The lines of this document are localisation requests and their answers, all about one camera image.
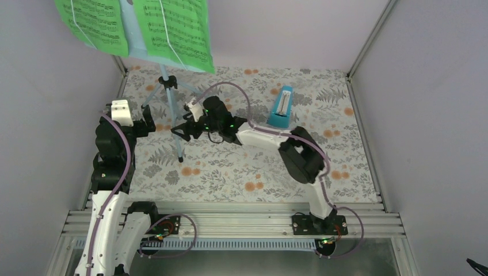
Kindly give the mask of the light blue music stand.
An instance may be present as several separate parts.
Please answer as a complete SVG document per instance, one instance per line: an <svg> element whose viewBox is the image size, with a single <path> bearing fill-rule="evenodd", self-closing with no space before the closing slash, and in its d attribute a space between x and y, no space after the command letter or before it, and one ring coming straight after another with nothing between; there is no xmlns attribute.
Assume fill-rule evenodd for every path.
<svg viewBox="0 0 488 276"><path fill-rule="evenodd" d="M162 90L166 93L167 96L167 103L170 108L171 118L175 120L179 117L179 110L176 107L176 98L173 94L174 90L177 90L179 86L182 86L194 93L197 92L196 88L190 86L186 83L181 83L176 79L175 76L169 75L167 71L167 67L177 67L184 70L182 66L177 65L175 62L165 59L163 57L155 57L150 56L147 53L146 47L144 45L144 41L142 39L142 33L139 28L138 21L136 19L136 15L134 12L133 1L119 1L121 7L121 17L123 21L123 27L125 31L125 37L128 42L128 49L129 54L128 56L118 56L122 57L130 57L140 60L145 60L148 62L153 62L159 65L160 72L161 72L161 82L160 84L154 89L151 94L147 97L146 101L144 102L145 105L148 105L148 102L154 97L155 93Z"/></svg>

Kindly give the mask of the blue metronome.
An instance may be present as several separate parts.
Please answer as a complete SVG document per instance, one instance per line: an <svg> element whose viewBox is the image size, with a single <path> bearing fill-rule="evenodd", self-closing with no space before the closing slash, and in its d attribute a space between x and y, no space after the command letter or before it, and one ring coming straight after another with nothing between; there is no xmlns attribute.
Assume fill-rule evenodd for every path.
<svg viewBox="0 0 488 276"><path fill-rule="evenodd" d="M288 128L291 120L293 88L283 86L270 112L267 124L275 128Z"/></svg>

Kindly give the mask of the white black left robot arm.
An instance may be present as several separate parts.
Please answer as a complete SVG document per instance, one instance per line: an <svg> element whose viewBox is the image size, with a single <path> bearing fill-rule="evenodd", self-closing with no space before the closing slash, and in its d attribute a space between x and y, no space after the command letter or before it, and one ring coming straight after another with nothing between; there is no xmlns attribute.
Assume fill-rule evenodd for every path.
<svg viewBox="0 0 488 276"><path fill-rule="evenodd" d="M135 172L137 139L155 132L148 105L134 121L125 100L115 100L96 128L98 152L91 176L91 217L86 244L75 275L128 275L143 235L159 228L154 202L134 202L128 208Z"/></svg>

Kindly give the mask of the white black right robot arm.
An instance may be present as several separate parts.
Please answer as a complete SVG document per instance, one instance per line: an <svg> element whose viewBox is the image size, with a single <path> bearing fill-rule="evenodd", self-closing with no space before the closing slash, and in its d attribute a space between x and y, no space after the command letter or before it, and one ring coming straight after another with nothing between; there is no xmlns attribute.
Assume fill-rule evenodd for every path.
<svg viewBox="0 0 488 276"><path fill-rule="evenodd" d="M205 99L202 104L189 102L185 109L184 123L173 127L173 134L190 141L198 139L204 132L217 133L230 144L277 151L291 178L306 186L313 230L326 234L334 228L337 211L326 200L321 185L316 183L319 173L327 173L330 166L324 159L325 154L304 128L280 131L252 125L246 118L233 116L217 96Z"/></svg>

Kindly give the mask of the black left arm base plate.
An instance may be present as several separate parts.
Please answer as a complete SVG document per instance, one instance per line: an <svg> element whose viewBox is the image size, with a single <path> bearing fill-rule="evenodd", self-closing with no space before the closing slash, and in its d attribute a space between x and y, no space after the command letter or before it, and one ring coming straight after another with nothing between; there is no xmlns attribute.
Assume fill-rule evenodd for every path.
<svg viewBox="0 0 488 276"><path fill-rule="evenodd" d="M163 241L166 237L177 236L180 230L181 216L174 216L160 221L148 232L148 240Z"/></svg>

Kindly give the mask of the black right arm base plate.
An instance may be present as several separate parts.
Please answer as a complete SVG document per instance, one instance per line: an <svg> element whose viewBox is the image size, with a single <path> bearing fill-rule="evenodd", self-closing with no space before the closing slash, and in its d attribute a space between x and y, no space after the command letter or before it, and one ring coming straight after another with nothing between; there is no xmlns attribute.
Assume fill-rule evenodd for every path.
<svg viewBox="0 0 488 276"><path fill-rule="evenodd" d="M321 220L311 214L296 213L291 217L291 220L294 235L348 235L345 216L332 215Z"/></svg>

